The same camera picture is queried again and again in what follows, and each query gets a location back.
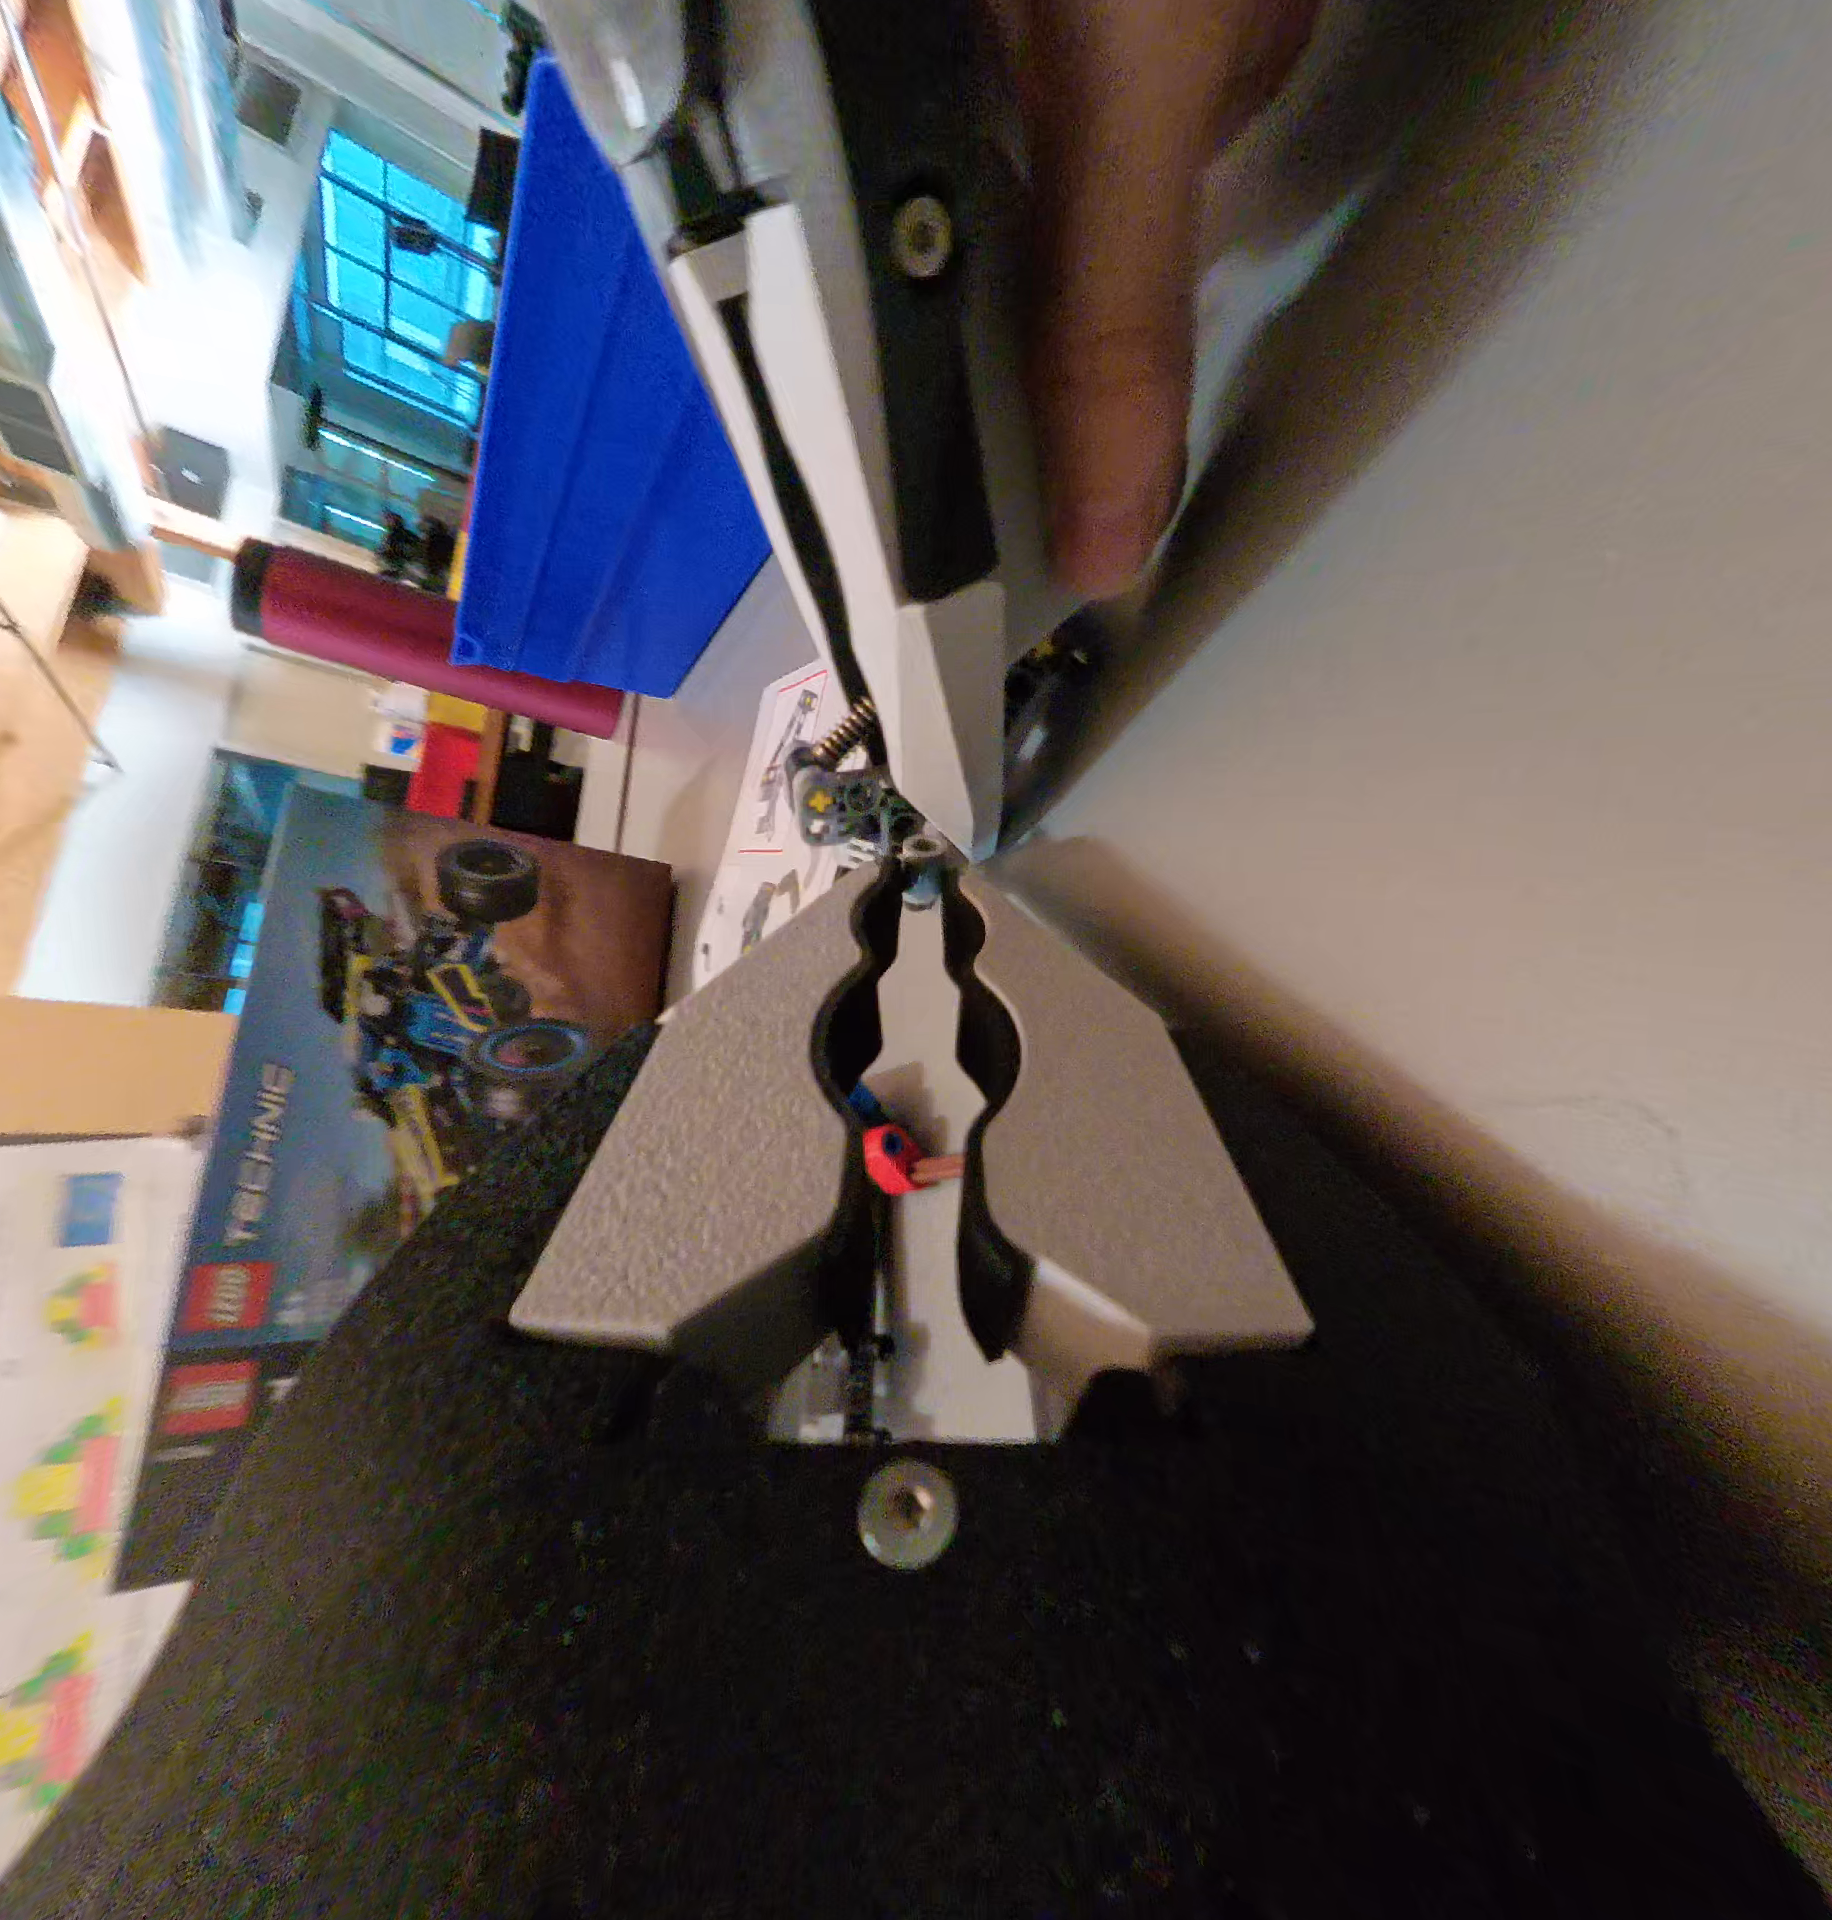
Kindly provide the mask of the grey lego shock absorber assembly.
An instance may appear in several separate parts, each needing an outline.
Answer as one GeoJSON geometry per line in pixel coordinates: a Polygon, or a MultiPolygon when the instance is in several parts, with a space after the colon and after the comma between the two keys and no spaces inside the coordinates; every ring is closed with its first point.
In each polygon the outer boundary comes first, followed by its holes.
{"type": "Polygon", "coordinates": [[[890,857],[925,829],[925,818],[893,785],[869,696],[816,743],[788,747],[786,776],[811,847],[890,857]]]}

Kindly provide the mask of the black box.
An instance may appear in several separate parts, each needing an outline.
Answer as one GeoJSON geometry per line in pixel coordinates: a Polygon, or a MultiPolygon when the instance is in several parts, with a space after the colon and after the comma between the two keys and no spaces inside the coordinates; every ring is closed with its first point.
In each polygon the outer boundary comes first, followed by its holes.
{"type": "Polygon", "coordinates": [[[574,842],[583,807],[583,740],[531,718],[501,727],[488,789],[488,826],[547,842],[574,842]]]}

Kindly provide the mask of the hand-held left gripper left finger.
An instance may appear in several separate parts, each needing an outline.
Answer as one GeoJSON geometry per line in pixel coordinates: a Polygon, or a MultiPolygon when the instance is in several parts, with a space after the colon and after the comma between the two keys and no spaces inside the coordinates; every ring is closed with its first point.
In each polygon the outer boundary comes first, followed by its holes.
{"type": "Polygon", "coordinates": [[[901,914],[857,866],[656,1024],[510,1332],[698,1373],[775,1442],[878,1436],[893,1232],[854,1092],[901,914]]]}

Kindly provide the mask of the maroon bottle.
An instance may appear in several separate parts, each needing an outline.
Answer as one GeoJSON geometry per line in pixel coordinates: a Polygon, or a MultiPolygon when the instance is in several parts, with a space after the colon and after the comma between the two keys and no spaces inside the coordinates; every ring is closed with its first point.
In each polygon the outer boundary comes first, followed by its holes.
{"type": "Polygon", "coordinates": [[[230,559],[226,604],[236,633],[380,683],[591,740],[612,740],[623,718],[623,696],[612,685],[451,660],[456,601],[299,547],[244,540],[230,559]]]}

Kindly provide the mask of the air conditioner unit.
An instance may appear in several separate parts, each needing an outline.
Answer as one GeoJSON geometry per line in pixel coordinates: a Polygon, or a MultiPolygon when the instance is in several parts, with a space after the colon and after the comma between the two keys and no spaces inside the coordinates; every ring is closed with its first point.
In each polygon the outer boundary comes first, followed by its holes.
{"type": "Polygon", "coordinates": [[[125,553],[134,531],[125,504],[46,387],[0,371],[0,451],[21,494],[42,494],[94,553],[125,553]]]}

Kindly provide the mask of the dark monitor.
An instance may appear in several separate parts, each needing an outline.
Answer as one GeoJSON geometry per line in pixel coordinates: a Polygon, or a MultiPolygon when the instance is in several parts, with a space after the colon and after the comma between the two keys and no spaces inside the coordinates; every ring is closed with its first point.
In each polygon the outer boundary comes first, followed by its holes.
{"type": "Polygon", "coordinates": [[[230,451],[181,428],[157,425],[147,438],[150,499],[183,513],[220,520],[230,499],[230,451]]]}

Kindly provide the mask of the large window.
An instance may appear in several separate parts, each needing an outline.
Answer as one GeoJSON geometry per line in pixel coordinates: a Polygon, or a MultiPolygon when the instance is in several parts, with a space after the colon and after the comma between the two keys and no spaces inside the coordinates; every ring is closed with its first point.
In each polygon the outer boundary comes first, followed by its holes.
{"type": "Polygon", "coordinates": [[[328,525],[376,544],[382,509],[465,499],[494,344],[498,232],[329,124],[292,266],[271,387],[299,445],[354,494],[328,525]]]}

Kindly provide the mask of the open lego instruction booklet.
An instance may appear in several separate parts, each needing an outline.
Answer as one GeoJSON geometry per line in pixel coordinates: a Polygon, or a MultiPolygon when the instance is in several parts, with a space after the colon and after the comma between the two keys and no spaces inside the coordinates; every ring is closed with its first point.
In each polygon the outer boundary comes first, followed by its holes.
{"type": "Polygon", "coordinates": [[[823,664],[762,689],[729,840],[692,943],[692,989],[708,984],[865,861],[854,851],[811,847],[788,801],[788,747],[816,743],[843,718],[848,701],[823,664]]]}

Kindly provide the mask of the white printed box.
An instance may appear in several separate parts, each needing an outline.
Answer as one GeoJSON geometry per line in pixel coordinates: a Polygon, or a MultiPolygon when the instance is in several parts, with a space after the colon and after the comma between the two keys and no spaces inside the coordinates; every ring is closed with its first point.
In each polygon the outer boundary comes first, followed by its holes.
{"type": "Polygon", "coordinates": [[[0,1878],[186,1597],[116,1562],[196,1183],[171,1137],[0,1144],[0,1878]]]}

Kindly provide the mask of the lego chassis with blue beam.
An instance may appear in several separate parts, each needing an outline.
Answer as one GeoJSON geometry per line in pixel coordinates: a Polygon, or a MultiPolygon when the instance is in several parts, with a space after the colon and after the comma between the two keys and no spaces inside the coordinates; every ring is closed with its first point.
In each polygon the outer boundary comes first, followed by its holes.
{"type": "Polygon", "coordinates": [[[843,1352],[843,1442],[885,1442],[889,1378],[901,1349],[896,1324],[896,1223],[893,1203],[963,1178],[963,1153],[931,1153],[889,1114],[878,1092],[857,1083],[848,1093],[863,1125],[863,1171],[872,1184],[872,1293],[863,1332],[842,1341],[843,1352]]]}

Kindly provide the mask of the red box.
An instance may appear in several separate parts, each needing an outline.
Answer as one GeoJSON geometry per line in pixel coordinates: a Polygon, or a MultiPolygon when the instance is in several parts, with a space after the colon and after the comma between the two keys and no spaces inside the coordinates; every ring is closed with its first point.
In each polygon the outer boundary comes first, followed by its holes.
{"type": "Polygon", "coordinates": [[[435,819],[488,824],[501,772],[507,718],[491,710],[481,727],[424,723],[417,766],[402,807],[435,819]]]}

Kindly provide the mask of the person's right hand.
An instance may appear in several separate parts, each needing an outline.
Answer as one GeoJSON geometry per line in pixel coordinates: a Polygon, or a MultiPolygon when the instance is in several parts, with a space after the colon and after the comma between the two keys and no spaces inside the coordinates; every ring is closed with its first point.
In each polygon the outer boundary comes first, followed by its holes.
{"type": "Polygon", "coordinates": [[[1187,470],[1202,179],[1318,4],[991,4],[1028,138],[1028,405],[1047,555],[1088,601],[1158,553],[1187,470]]]}

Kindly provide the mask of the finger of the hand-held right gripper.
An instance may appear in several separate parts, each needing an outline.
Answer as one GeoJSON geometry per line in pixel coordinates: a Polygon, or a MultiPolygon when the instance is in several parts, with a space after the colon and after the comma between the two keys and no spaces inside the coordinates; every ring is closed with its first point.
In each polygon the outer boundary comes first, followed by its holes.
{"type": "Polygon", "coordinates": [[[1004,590],[981,580],[919,601],[893,580],[893,536],[863,476],[807,229],[774,208],[774,411],[829,550],[843,660],[874,701],[889,771],[968,861],[1004,813],[1004,590]]]}
{"type": "Polygon", "coordinates": [[[663,285],[816,659],[889,766],[896,590],[796,207],[671,254],[663,285]]]}

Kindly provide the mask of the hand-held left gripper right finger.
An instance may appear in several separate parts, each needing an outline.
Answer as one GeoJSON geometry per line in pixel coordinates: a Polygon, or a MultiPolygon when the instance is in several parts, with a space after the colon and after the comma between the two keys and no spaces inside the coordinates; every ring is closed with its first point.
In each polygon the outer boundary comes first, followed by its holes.
{"type": "Polygon", "coordinates": [[[948,1442],[1056,1436],[1105,1375],[1290,1352],[1312,1308],[1164,1020],[968,866],[948,882],[963,1142],[956,1299],[986,1386],[948,1442]]]}

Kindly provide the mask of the wooden shelf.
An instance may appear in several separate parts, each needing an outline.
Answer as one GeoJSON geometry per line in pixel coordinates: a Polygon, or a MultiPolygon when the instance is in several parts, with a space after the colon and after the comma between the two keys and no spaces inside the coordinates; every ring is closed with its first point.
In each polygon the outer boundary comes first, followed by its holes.
{"type": "Polygon", "coordinates": [[[125,12],[122,4],[0,4],[0,99],[59,246],[107,299],[128,307],[150,268],[109,123],[107,8],[125,12]]]}

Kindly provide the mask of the cardboard box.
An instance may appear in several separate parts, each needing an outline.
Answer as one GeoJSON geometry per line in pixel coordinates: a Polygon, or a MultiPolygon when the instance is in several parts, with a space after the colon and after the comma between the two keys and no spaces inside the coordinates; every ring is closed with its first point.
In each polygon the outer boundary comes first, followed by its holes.
{"type": "Polygon", "coordinates": [[[0,1144],[198,1142],[232,1037],[226,1014],[0,997],[0,1144]]]}

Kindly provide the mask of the blue plastic bin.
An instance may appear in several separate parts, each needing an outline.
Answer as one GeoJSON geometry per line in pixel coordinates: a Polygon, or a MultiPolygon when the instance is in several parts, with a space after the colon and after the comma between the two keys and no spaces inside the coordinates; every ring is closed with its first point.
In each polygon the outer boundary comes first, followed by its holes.
{"type": "Polygon", "coordinates": [[[623,181],[541,56],[526,77],[451,660],[671,699],[767,559],[623,181]]]}

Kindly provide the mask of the lego set box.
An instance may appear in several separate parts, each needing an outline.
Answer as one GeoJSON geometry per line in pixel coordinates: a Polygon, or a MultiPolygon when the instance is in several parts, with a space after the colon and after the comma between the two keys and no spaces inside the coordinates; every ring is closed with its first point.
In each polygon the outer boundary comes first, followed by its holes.
{"type": "Polygon", "coordinates": [[[112,1587],[186,1584],[354,1296],[663,1008],[668,865],[292,789],[112,1587]]]}

